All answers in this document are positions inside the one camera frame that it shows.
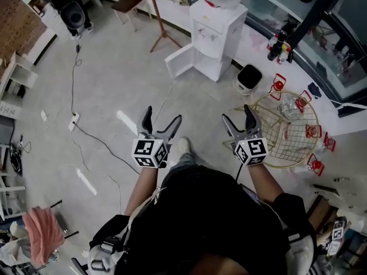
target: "pink cloth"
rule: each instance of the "pink cloth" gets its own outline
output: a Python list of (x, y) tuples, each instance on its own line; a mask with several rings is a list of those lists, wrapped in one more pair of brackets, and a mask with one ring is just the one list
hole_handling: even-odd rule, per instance
[(51, 208), (35, 207), (22, 217), (29, 233), (32, 261), (47, 264), (49, 256), (65, 241)]

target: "concrete floor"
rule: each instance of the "concrete floor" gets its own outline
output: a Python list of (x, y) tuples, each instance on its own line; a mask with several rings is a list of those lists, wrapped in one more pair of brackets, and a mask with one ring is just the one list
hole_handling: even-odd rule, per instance
[[(180, 136), (192, 141), (194, 152), (209, 166), (235, 176), (240, 166), (232, 153), (222, 146), (228, 135), (221, 114), (233, 116), (235, 123), (244, 123), (243, 115), (233, 111), (243, 105), (245, 97), (236, 92), (232, 80), (238, 70), (231, 66), (217, 83), (192, 69), (173, 80), (164, 58), (177, 50), (169, 40), (159, 43), (155, 52), (149, 50), (159, 36), (159, 26), (143, 14), (135, 15), (138, 31), (129, 23), (122, 25), (107, 7), (96, 11), (92, 20), (95, 31), (86, 32), (80, 40), (79, 59), (82, 65), (75, 69), (74, 109), (80, 114), (78, 125), (100, 138), (110, 149), (137, 168), (130, 151), (134, 134), (116, 117), (123, 111), (133, 122), (149, 105), (153, 119), (170, 92), (154, 129), (163, 129), (171, 119), (181, 114)], [(190, 42), (184, 34), (167, 27), (182, 46)], [(48, 274), (74, 274), (71, 257), (85, 262), (81, 253), (99, 228), (115, 214), (123, 212), (138, 175), (127, 165), (108, 153), (105, 147), (78, 129), (71, 133), (72, 67), (75, 61), (74, 41), (55, 40), (37, 65), (39, 77), (33, 89), (27, 91), (16, 121), (14, 140), (20, 134), (30, 141), (32, 151), (23, 155), (24, 182), (27, 187), (28, 208), (49, 206), (62, 199), (57, 210), (71, 230), (80, 234), (68, 239), (60, 247), (61, 260), (48, 265)], [(47, 121), (41, 118), (41, 111)], [(80, 149), (83, 152), (83, 165)], [(175, 164), (178, 154), (173, 147), (169, 166)], [(95, 188), (94, 195), (78, 177), (79, 169)], [(159, 173), (159, 184), (168, 168)], [(292, 178), (286, 170), (273, 170), (279, 183), (289, 193), (310, 200), (309, 189)], [(239, 181), (253, 188), (244, 168)]]

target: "dark bottle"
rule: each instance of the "dark bottle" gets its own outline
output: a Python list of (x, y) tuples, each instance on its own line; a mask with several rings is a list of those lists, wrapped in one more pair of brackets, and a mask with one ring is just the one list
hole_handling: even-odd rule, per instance
[(269, 54), (268, 54), (268, 59), (270, 61), (273, 61), (274, 59), (277, 58), (277, 56), (279, 56), (282, 52), (282, 45), (284, 43), (284, 41), (287, 38), (287, 33), (284, 30), (281, 30), (279, 32), (279, 36), (278, 36), (278, 41), (273, 45), (273, 48), (270, 50)]

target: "black pants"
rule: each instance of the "black pants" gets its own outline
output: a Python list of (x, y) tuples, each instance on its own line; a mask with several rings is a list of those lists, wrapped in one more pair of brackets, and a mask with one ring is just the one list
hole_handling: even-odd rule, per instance
[[(83, 3), (81, 0), (74, 0), (76, 3), (78, 3), (80, 5), (80, 7), (82, 8), (83, 12), (84, 12), (84, 15), (85, 15), (85, 22), (84, 22), (84, 27), (87, 29), (87, 28), (90, 28), (91, 27), (91, 21), (89, 20), (89, 16), (88, 16), (88, 12), (87, 10), (85, 9)], [(72, 36), (75, 36), (78, 34), (78, 30), (75, 30), (75, 29), (70, 29), (68, 27), (68, 30), (69, 32), (71, 33)]]

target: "wooden tripod stand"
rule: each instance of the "wooden tripod stand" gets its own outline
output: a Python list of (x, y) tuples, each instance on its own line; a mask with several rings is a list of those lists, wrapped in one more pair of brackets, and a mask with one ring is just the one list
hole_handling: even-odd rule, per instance
[(152, 0), (153, 2), (153, 6), (154, 6), (154, 10), (155, 13), (157, 15), (157, 21), (159, 23), (159, 27), (161, 28), (161, 35), (159, 36), (159, 38), (156, 40), (156, 42), (154, 43), (153, 47), (150, 49), (150, 53), (154, 51), (154, 48), (156, 47), (156, 45), (158, 44), (158, 42), (161, 40), (161, 38), (168, 38), (170, 39), (172, 42), (174, 42), (178, 47), (182, 48), (182, 46), (176, 42), (174, 39), (171, 38), (171, 36), (167, 33), (167, 31), (165, 30), (165, 28), (163, 27), (163, 23), (162, 23), (162, 19), (161, 16), (159, 15), (159, 11), (158, 11), (158, 7), (157, 7), (157, 3), (155, 0)]

